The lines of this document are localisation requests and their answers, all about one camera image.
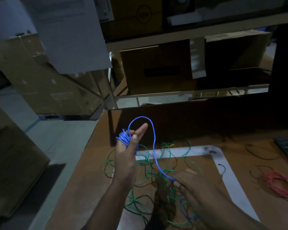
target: table surface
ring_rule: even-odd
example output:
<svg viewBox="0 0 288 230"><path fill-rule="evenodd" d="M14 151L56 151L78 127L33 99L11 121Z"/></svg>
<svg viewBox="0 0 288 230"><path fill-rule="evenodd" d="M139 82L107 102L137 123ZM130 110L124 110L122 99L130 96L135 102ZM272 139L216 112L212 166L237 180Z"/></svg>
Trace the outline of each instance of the table surface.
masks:
<svg viewBox="0 0 288 230"><path fill-rule="evenodd" d="M153 121L157 145L183 135L190 140L192 146L219 147L260 221L270 229L288 229L288 201L276 196L263 182L250 175L251 171L254 176L260 176L261 171L256 165L264 165L288 176L288 159L273 143L275 137L288 136L288 128L278 121L267 100L268 94L261 93L104 111L47 223L46 230L78 230L85 224L110 184L111 179L105 176L104 167L108 152L115 147L115 136L138 116L146 116ZM132 128L137 129L144 122L144 119L139 119ZM152 142L152 128L149 127L141 144L151 149ZM186 146L183 144L178 142L174 147ZM276 159L263 160L253 156L248 150L261 157ZM191 156L188 159L203 170L204 177L229 196L210 155ZM166 159L163 160L160 160L161 164L166 163ZM171 159L168 165L169 168L175 167L177 171L189 166L192 165L187 165L182 158ZM106 169L111 171L113 168L107 165ZM143 180L144 173L141 169L138 169L137 173L138 181ZM162 187L156 185L158 182L144 188L135 188L135 197L150 195L155 201L156 209L156 203L160 203L166 193L166 190L158 188ZM143 203L150 210L153 209L150 201L144 200ZM169 218L174 222L184 221L180 211L175 208ZM166 224L164 226L166 229L171 227ZM123 211L120 229L143 227L140 216Z"/></svg>

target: floor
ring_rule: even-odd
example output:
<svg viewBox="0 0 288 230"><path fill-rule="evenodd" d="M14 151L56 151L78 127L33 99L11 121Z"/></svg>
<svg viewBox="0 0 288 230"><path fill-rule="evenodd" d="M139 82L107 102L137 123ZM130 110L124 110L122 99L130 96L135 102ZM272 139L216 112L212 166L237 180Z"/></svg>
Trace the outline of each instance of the floor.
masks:
<svg viewBox="0 0 288 230"><path fill-rule="evenodd" d="M266 54L274 57L275 44L271 44ZM249 93L267 92L267 89L250 90ZM139 98L143 103L170 103L187 101L188 95L170 95ZM119 108L135 107L135 98L118 100ZM98 120L96 121L40 121L28 104L11 86L0 90L0 107L27 134L27 136L42 149L51 159L51 164L65 163L65 167L53 186L51 192L40 208L29 230L43 230L51 216L55 205L62 194L73 170L84 150Z"/></svg>

